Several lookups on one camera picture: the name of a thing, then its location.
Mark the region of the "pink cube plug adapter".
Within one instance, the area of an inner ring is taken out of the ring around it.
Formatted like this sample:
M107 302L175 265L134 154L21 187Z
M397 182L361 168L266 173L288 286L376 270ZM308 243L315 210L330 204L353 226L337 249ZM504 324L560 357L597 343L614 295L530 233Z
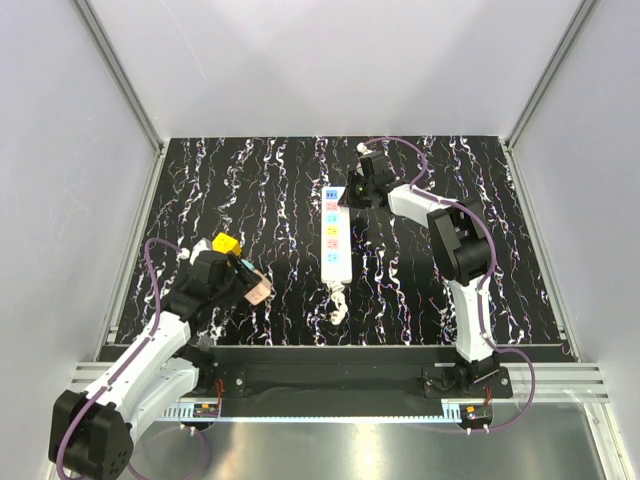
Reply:
M262 272L255 271L255 273L259 277L259 282L245 295L245 299L254 306L264 302L272 292L271 281Z

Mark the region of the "yellow cube plug adapter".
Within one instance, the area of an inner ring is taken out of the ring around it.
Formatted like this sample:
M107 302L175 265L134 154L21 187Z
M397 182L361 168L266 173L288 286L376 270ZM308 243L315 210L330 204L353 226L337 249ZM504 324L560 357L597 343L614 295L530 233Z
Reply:
M214 237L212 250L222 254L233 254L238 258L243 255L240 242L224 232L220 232Z

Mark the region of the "teal round plug adapter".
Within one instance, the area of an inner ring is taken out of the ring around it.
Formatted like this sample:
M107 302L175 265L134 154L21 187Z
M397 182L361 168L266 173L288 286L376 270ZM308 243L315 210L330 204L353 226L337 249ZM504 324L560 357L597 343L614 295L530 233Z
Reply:
M256 270L256 267L249 260L242 258L241 261L243 265L246 266L249 270Z

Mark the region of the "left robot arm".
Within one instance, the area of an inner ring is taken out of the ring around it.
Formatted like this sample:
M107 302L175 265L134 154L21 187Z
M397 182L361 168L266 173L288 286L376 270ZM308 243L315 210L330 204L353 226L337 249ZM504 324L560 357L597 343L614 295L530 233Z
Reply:
M59 477L118 478L136 441L169 406L219 387L214 356L198 347L198 333L214 312L268 287L234 253L201 251L162 297L159 317L118 360L84 390L56 399L48 458Z

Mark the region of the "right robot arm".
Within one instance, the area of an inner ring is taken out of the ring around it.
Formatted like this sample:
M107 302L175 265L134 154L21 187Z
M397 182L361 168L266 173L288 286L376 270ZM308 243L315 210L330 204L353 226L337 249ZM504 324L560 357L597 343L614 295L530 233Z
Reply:
M432 257L453 295L456 363L431 384L442 393L457 389L476 396L486 389L500 364L490 333L490 283L496 267L495 245L479 203L441 197L400 181L386 156L365 149L347 175L338 201L353 209L386 208L426 227Z

